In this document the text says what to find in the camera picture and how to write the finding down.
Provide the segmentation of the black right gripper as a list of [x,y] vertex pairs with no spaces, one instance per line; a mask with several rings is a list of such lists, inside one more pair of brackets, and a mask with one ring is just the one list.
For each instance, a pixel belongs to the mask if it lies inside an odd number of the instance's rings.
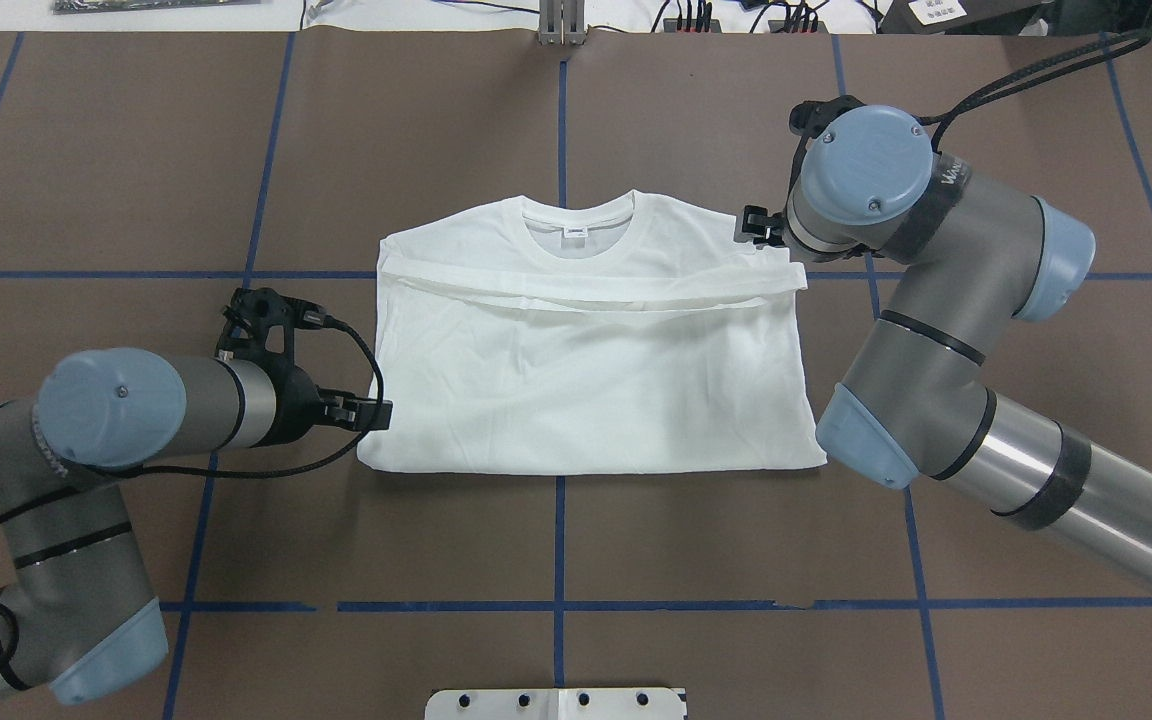
[[828,101],[806,100],[796,105],[788,118],[791,135],[799,137],[791,158],[790,179],[783,202],[783,213],[761,206],[746,205],[737,217],[733,241],[750,247],[785,247],[786,233],[791,234],[801,251],[863,251],[858,242],[835,243],[814,237],[797,219],[794,194],[799,184],[806,152],[814,141],[824,142],[826,128],[851,109],[867,105],[855,96],[838,96]]

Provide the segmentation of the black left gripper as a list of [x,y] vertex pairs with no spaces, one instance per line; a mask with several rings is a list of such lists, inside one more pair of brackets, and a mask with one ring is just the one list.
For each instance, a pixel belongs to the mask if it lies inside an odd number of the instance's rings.
[[294,361],[294,333],[326,327],[325,306],[271,288],[233,291],[215,351],[237,382],[238,420],[229,447],[288,445],[326,419],[353,433],[391,427],[393,406],[316,386]]

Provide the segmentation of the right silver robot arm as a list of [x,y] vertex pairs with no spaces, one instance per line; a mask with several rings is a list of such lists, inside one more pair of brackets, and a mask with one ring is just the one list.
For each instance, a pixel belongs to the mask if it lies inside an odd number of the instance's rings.
[[1011,320],[1043,323],[1079,290],[1093,232],[975,173],[904,109],[844,94],[799,103],[788,127],[783,206],[746,206],[735,240],[904,270],[818,420],[823,450],[881,486],[941,482],[1152,591],[1151,471],[980,381]]

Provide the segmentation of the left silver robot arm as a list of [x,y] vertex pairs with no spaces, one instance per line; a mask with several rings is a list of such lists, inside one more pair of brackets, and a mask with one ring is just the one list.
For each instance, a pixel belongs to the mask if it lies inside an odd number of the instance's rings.
[[306,300],[234,291],[207,357],[118,347],[71,354],[33,396],[0,404],[0,530],[15,578],[0,588],[0,702],[36,687],[61,705],[123,691],[169,652],[120,486],[209,477],[179,456],[348,430],[388,429],[369,343]]

